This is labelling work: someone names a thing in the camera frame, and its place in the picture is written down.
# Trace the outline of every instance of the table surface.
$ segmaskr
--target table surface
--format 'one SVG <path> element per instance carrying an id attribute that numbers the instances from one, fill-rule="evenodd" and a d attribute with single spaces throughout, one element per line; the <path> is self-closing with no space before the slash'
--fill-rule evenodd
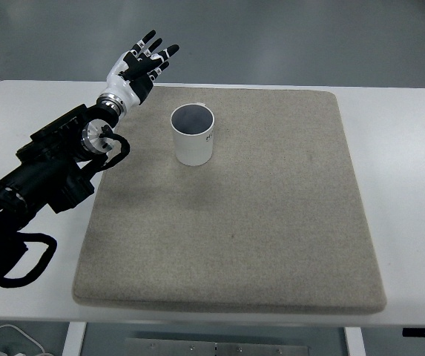
<path id="1" fill-rule="evenodd" d="M 309 89 L 334 93 L 369 223 L 386 308 L 373 315 L 209 314 L 80 306 L 73 276 L 94 196 L 54 214 L 48 207 L 24 229 L 58 241 L 45 273 L 20 289 L 0 288 L 0 319 L 119 322 L 215 322 L 274 325 L 425 326 L 425 89 L 179 85 L 214 88 Z M 0 178 L 19 165 L 15 152 L 29 135 L 71 108 L 92 105 L 104 82 L 0 82 Z M 93 179 L 97 187 L 100 175 Z M 8 274 L 32 268 L 29 252 Z"/>

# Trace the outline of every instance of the beige mat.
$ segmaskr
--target beige mat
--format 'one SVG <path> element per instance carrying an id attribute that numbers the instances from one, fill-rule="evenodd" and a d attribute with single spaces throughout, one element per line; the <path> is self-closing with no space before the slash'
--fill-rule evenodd
<path id="1" fill-rule="evenodd" d="M 214 153 L 174 156 L 169 116 L 204 102 Z M 77 303 L 184 312 L 369 314 L 386 304 L 337 101 L 311 90 L 154 88 L 117 131 Z"/>

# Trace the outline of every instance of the black robotic arm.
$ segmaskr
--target black robotic arm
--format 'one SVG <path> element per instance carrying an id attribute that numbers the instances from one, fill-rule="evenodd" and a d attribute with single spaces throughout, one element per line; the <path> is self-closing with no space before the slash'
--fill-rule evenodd
<path id="1" fill-rule="evenodd" d="M 161 39 L 149 48 L 145 46 L 155 34 L 151 31 L 120 56 L 94 106 L 80 105 L 33 133 L 32 141 L 16 153 L 21 165 L 0 179 L 0 286 L 13 288 L 33 282 L 56 250 L 52 237 L 19 230 L 45 205 L 56 213 L 75 208 L 93 194 L 92 177 L 128 155 L 128 141 L 113 128 L 131 108 L 145 101 L 154 80 L 179 50 L 174 44 L 153 53 Z M 108 160 L 107 153 L 115 142 L 121 144 L 121 151 Z M 78 162 L 88 163 L 80 168 Z M 26 252 L 26 242 L 41 242 L 48 247 L 26 276 L 6 278 Z"/>

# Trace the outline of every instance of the cup rim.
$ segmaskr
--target cup rim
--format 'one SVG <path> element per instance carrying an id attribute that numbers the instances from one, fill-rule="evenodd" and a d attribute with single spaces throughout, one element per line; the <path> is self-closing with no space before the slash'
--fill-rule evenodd
<path id="1" fill-rule="evenodd" d="M 180 108 L 183 108 L 183 107 L 185 107 L 185 106 L 189 106 L 189 105 L 198 105 L 198 106 L 202 106 L 203 108 L 206 108 L 206 109 L 209 111 L 209 113 L 211 113 L 211 115 L 212 115 L 212 123 L 211 123 L 211 125 L 210 125 L 207 129 L 205 129 L 203 132 L 200 132 L 200 133 L 183 133 L 183 132 L 181 132 L 181 131 L 177 130 L 177 129 L 174 127 L 174 125 L 173 125 L 173 115 L 174 115 L 174 113 L 175 113 L 176 111 L 178 111 Z M 188 104 L 183 104 L 183 105 L 178 106 L 177 108 L 175 108 L 175 109 L 174 109 L 174 111 L 171 113 L 171 115 L 170 115 L 170 117 L 169 117 L 169 123 L 170 123 L 171 127 L 173 128 L 173 130 L 175 130 L 177 133 L 179 133 L 179 134 L 181 134 L 181 135 L 184 135 L 184 136 L 194 137 L 194 136 L 200 136 L 200 135 L 203 135 L 204 133 L 206 133 L 207 131 L 209 131 L 212 127 L 214 127 L 214 123 L 215 123 L 215 116 L 214 116 L 214 113 L 212 112 L 212 110 L 211 110 L 211 109 L 209 109 L 207 106 L 205 106 L 205 104 L 204 104 L 204 103 L 202 103 L 202 102 L 189 102 Z"/>

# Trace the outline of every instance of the white cup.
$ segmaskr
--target white cup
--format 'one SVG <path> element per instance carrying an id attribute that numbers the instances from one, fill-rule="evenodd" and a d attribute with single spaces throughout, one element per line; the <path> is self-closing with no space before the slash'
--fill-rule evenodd
<path id="1" fill-rule="evenodd" d="M 203 165 L 212 156 L 214 114 L 205 104 L 179 106 L 171 114 L 174 152 L 185 165 Z"/>

